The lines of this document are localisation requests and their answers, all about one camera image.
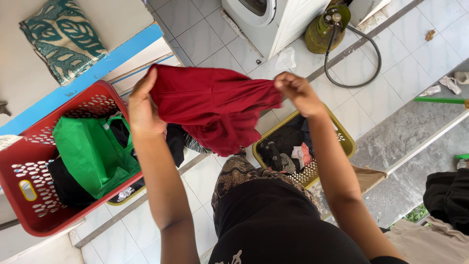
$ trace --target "blue ledge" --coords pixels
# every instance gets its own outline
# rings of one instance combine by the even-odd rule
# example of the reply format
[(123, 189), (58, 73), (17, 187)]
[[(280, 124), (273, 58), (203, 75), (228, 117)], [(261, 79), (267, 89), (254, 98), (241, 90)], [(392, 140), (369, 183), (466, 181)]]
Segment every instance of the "blue ledge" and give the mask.
[(19, 135), (162, 36), (163, 31), (160, 27), (156, 23), (151, 24), (111, 51), (108, 56), (99, 60), (71, 84), (55, 89), (52, 93), (17, 115), (13, 120), (0, 127), (0, 135)]

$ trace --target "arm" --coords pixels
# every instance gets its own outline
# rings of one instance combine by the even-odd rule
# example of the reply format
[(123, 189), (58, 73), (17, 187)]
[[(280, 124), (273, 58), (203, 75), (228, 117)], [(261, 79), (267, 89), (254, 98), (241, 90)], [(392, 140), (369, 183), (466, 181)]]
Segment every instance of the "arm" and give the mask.
[(156, 78), (152, 69), (130, 95), (132, 141), (145, 175), (151, 214), (161, 231), (161, 263), (199, 263), (186, 192), (163, 138), (166, 123), (158, 118), (148, 95)]
[(275, 78), (275, 87), (308, 119), (321, 184), (339, 227), (358, 244), (368, 259), (378, 256), (403, 259), (366, 209), (355, 172), (337, 141), (323, 103), (308, 81), (284, 72)]

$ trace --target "red laundry basket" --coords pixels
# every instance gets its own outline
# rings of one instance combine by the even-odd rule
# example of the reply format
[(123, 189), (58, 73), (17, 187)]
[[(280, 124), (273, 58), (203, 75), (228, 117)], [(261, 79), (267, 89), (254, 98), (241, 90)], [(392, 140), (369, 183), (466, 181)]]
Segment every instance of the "red laundry basket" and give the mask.
[(49, 162), (56, 158), (52, 131), (61, 116), (98, 118), (118, 110), (128, 119), (127, 107), (112, 85), (97, 81), (23, 131), (20, 136), (27, 140), (0, 151), (0, 185), (29, 234), (43, 237), (65, 229), (142, 177), (139, 172), (94, 204), (79, 210), (59, 202), (47, 171)]

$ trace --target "black shirt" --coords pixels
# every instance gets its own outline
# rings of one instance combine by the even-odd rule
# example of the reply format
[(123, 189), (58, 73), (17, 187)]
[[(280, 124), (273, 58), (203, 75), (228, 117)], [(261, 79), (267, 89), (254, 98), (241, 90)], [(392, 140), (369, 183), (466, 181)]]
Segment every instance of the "black shirt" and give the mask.
[(406, 263), (391, 256), (368, 260), (341, 229), (321, 221), (304, 194), (279, 179), (251, 180), (229, 190), (214, 222), (219, 241), (210, 264)]

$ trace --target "hose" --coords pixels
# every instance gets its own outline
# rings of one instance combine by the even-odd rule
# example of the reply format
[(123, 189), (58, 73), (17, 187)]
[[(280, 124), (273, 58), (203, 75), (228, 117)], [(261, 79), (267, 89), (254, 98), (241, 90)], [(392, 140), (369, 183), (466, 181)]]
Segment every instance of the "hose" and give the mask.
[(325, 75), (327, 76), (327, 78), (335, 85), (339, 86), (339, 87), (343, 87), (343, 88), (347, 88), (347, 89), (354, 89), (354, 88), (360, 88), (360, 87), (363, 87), (363, 86), (366, 86), (368, 84), (370, 84), (372, 81), (374, 81), (378, 75), (379, 75), (379, 72), (381, 71), (381, 53), (379, 52), (379, 49), (378, 49), (378, 46), (376, 45), (375, 41), (368, 37), (368, 35), (366, 35), (365, 33), (347, 25), (347, 28), (350, 29), (351, 31), (359, 34), (359, 35), (362, 35), (363, 37), (365, 37), (367, 40), (369, 40), (371, 42), (371, 44), (373, 45), (373, 47), (375, 47), (375, 50), (376, 50), (376, 53), (378, 54), (378, 69), (376, 70), (376, 73), (375, 75), (373, 76), (373, 78), (371, 78), (369, 81), (367, 81), (366, 83), (363, 83), (363, 84), (360, 84), (360, 85), (343, 85), (343, 84), (340, 84), (334, 80), (332, 80), (331, 76), (329, 75), (329, 72), (327, 71), (327, 62), (329, 60), (329, 53), (331, 52), (331, 46), (332, 46), (332, 41), (334, 40), (334, 36), (335, 36), (335, 32), (337, 30), (337, 25), (335, 24), (333, 26), (333, 31), (332, 31), (332, 37), (331, 37), (331, 41), (329, 41), (329, 47), (327, 48), (327, 51), (325, 53), (325, 60), (324, 60), (324, 71), (325, 71)]

